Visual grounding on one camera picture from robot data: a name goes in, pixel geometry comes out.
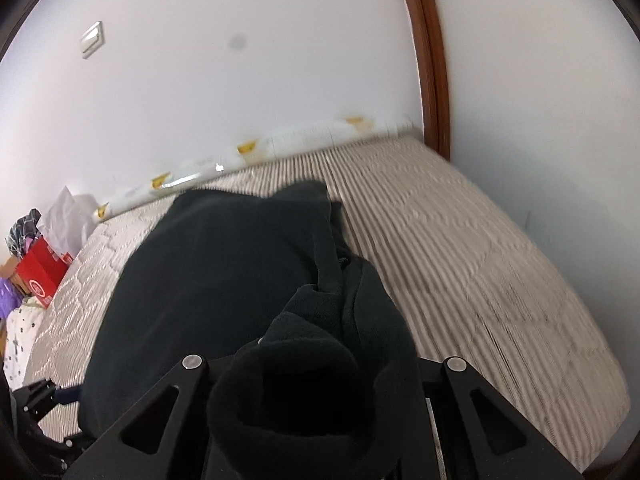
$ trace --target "mattress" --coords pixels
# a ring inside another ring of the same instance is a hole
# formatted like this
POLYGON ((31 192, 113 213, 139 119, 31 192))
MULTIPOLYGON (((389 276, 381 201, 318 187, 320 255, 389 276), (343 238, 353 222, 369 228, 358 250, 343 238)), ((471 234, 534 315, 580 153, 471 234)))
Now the mattress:
MULTIPOLYGON (((378 269, 418 353, 465 358, 585 469, 628 412, 625 379, 585 306, 520 229, 409 137, 307 153, 203 187, 266 196, 304 178, 325 181, 343 202, 348 243, 378 269)), ((82 382, 119 273, 172 200, 98 226, 46 312, 27 380, 82 382)), ((56 408, 45 433, 77 431, 76 410, 56 408)))

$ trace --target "yellow label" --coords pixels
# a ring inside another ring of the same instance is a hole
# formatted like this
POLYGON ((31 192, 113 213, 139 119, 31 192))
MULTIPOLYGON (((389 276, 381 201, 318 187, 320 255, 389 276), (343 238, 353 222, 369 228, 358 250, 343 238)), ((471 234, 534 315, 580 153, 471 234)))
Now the yellow label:
POLYGON ((254 148, 255 145, 257 144, 257 140, 251 140, 250 142, 245 142, 244 144, 239 144, 238 145, 238 153, 240 153, 240 155, 246 155, 247 153, 251 153, 254 148))
POLYGON ((154 189, 158 189, 160 186, 162 186, 162 184, 164 184, 164 181, 166 180, 166 178, 170 175, 171 173, 163 173, 162 175, 156 176, 152 181, 151 181, 151 186, 154 189))
POLYGON ((109 205, 109 202, 107 202, 107 203, 106 203, 106 204, 104 204, 104 205, 101 205, 101 206, 98 208, 98 218, 104 218, 104 214, 105 214, 105 213, 106 213, 106 211, 107 211, 107 206, 108 206, 108 205, 109 205))
POLYGON ((349 124, 352 124, 355 126, 356 124, 360 124, 364 122, 364 117, 361 115, 355 116, 355 117, 345 117, 344 120, 347 121, 349 124))

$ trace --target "metal screw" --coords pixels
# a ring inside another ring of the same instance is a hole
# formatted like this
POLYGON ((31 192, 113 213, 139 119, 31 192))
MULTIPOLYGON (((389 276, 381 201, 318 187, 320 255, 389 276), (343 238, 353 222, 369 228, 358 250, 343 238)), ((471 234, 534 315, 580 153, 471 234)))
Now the metal screw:
POLYGON ((182 360, 182 366, 184 366, 187 370, 194 370, 201 364, 202 357, 196 354, 187 355, 187 357, 182 360))
POLYGON ((452 357, 447 361, 449 370, 454 372, 464 372, 466 370, 466 361, 460 357, 452 357))

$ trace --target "dark cloth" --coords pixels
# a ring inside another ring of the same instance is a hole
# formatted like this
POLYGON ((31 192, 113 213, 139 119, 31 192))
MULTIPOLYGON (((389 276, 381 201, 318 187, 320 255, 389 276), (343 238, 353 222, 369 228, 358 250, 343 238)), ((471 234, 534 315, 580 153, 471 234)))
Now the dark cloth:
POLYGON ((40 220, 40 212, 34 208, 22 218, 18 218, 15 224, 9 229, 9 236, 6 246, 9 252, 21 260, 28 252, 27 240, 31 243, 40 238, 40 230, 37 228, 40 220))
POLYGON ((318 182, 178 197, 116 286, 83 431, 100 435, 185 355, 237 352, 207 418, 240 478, 384 477, 420 401, 415 348, 338 212, 318 182))

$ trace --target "brown wood trim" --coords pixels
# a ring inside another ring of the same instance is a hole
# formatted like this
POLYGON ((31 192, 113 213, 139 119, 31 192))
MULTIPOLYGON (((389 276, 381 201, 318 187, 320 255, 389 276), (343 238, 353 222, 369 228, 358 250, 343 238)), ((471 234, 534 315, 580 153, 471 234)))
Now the brown wood trim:
POLYGON ((424 143, 449 160, 450 115, 447 63, 436 0, 406 0, 418 61, 424 143))

